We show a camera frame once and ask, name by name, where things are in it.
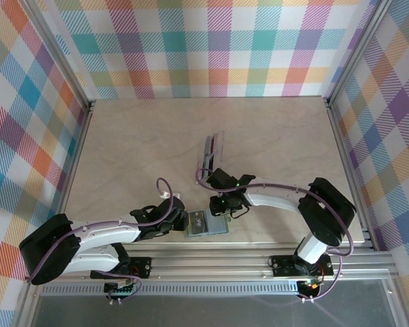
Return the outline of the green left controller board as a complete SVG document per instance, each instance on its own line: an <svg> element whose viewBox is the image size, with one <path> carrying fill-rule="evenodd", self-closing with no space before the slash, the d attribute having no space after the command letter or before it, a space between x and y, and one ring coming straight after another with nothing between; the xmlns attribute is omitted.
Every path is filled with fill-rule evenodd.
<svg viewBox="0 0 409 327"><path fill-rule="evenodd" d="M125 283L117 283L117 282L110 282L105 283L103 292L110 294L111 296L122 296L126 297L129 296L136 288L136 283L134 282L125 282Z"/></svg>

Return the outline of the clear acrylic card stand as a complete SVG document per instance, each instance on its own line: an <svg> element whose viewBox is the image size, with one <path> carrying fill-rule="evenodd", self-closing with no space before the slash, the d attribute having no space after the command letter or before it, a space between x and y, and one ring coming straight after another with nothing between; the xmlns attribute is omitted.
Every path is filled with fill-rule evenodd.
<svg viewBox="0 0 409 327"><path fill-rule="evenodd" d="M220 168L222 165L223 161L223 150L224 150L224 131L220 130L214 134L217 134L217 142L215 144L215 151L214 153L211 153L210 155L215 156L215 163L214 163L214 170L217 168ZM197 185L198 180L206 180L209 176L209 169L203 168L203 159L205 157L204 150L205 150L205 141L207 137L204 139L204 141L200 144L198 148L198 161L196 164L196 170L199 170L199 175L196 176L194 175L194 183Z"/></svg>

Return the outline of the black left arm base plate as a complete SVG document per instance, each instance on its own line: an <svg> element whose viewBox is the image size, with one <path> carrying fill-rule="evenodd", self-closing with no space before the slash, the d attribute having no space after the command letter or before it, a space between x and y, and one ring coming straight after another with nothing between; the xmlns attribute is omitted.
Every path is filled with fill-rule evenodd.
<svg viewBox="0 0 409 327"><path fill-rule="evenodd" d="M141 279L148 279L151 269L150 257L129 257L128 260L121 260L108 272L116 275L134 275Z"/></svg>

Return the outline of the aluminium front rail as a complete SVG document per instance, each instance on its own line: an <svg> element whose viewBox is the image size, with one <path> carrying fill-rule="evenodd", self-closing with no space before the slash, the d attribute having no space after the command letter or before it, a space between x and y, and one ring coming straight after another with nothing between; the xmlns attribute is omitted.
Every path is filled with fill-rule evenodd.
<svg viewBox="0 0 409 327"><path fill-rule="evenodd" d="M263 279L306 280L309 277L274 277L267 260L272 255L290 255L277 249L173 249L128 251L130 257L151 258L151 280L162 281L257 281ZM388 279L397 277L392 255L358 248L350 257L332 256L334 275L326 280Z"/></svg>

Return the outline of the green leather card holder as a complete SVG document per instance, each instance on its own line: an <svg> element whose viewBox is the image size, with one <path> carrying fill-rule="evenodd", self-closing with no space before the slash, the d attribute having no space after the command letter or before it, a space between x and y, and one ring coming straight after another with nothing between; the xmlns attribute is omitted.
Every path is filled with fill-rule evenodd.
<svg viewBox="0 0 409 327"><path fill-rule="evenodd" d="M230 222L230 217L228 215L213 216L209 209L200 210L200 211L205 212L209 231L202 235L189 236L187 233L188 232L188 226L187 226L187 229L185 230L186 238L194 238L194 237L201 237L201 236L214 236L214 235L229 233L228 223Z"/></svg>

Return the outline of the aluminium side rail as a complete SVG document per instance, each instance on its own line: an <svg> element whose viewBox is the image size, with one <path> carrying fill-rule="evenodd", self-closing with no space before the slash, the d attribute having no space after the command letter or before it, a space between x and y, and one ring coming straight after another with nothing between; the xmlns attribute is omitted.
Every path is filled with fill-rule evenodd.
<svg viewBox="0 0 409 327"><path fill-rule="evenodd" d="M63 189L59 192L57 197L57 202L54 206L54 214L64 213L68 200L70 198L70 193L72 190L72 185L74 182L74 178L76 176L76 171L78 168L78 163L80 160L80 156L82 153L82 149L85 143L85 139L87 137L87 133L89 130L89 125L91 122L91 118L93 116L94 107L96 105L96 101L92 100L88 103L87 107L84 110L82 125L76 139L76 145L74 147L74 151L72 153L71 159L67 162L69 163L69 171L65 176L65 180L63 183Z"/></svg>
<svg viewBox="0 0 409 327"><path fill-rule="evenodd" d="M350 188L350 192L352 195L354 205L357 210L357 215L358 215L359 222L361 224L362 231L367 235L366 239L371 242L372 244L371 248L374 251L378 251L379 248L378 248L378 242L376 240L376 235L374 233L371 221L369 219L367 207L363 199L363 194L359 188L357 176L354 171L354 167L352 165L350 154L346 148L342 129L339 126L339 123L335 115L335 112L333 111L332 105L327 101L327 99L323 99L323 102L326 108L328 118L330 120L331 128L333 130L333 135L335 137L335 141L337 143L339 156L341 158L341 161L344 167L344 172L346 175L348 186Z"/></svg>

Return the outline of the black gold VIP card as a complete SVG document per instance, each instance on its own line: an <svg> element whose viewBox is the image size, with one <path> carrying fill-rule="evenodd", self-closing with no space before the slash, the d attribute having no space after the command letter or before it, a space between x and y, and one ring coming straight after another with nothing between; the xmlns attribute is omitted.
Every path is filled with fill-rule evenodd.
<svg viewBox="0 0 409 327"><path fill-rule="evenodd" d="M204 211L191 211L189 215L188 235L198 236L209 231Z"/></svg>

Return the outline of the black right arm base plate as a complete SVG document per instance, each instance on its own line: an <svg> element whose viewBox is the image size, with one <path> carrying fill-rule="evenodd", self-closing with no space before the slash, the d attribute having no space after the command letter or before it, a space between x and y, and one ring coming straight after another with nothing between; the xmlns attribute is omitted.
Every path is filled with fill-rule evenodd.
<svg viewBox="0 0 409 327"><path fill-rule="evenodd" d="M331 257L323 254L310 264L296 255L272 255L267 260L274 277L322 277L334 275Z"/></svg>

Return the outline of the aluminium corner post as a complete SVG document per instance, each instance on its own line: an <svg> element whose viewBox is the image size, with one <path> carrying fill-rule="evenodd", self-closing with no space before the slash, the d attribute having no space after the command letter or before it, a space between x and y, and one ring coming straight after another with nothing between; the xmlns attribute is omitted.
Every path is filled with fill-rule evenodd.
<svg viewBox="0 0 409 327"><path fill-rule="evenodd" d="M77 75L74 73L69 61L66 59L64 52L62 51L54 33L45 21L42 12L36 5L35 0L18 0L18 2L29 17L29 20L33 23L35 30L39 33L54 62L58 65L64 78L69 83L71 90L82 105L83 110L86 113L91 112L93 101L86 96L81 83L78 81Z"/></svg>
<svg viewBox="0 0 409 327"><path fill-rule="evenodd" d="M331 108L347 85L362 55L394 0L360 0L333 58L321 92Z"/></svg>

